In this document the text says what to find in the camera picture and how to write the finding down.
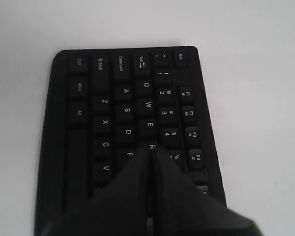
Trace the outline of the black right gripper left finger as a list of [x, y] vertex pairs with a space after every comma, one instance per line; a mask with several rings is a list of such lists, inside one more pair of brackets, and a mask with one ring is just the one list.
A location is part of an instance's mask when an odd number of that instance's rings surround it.
[[144, 236], [148, 218], [149, 164], [153, 151], [140, 146], [105, 188], [81, 207], [49, 223], [44, 236]]

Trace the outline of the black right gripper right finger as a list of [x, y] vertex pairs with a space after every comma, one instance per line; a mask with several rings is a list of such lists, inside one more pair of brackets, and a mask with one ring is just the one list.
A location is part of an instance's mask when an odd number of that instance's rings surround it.
[[254, 221], [204, 194], [157, 147], [151, 151], [152, 209], [157, 236], [260, 236]]

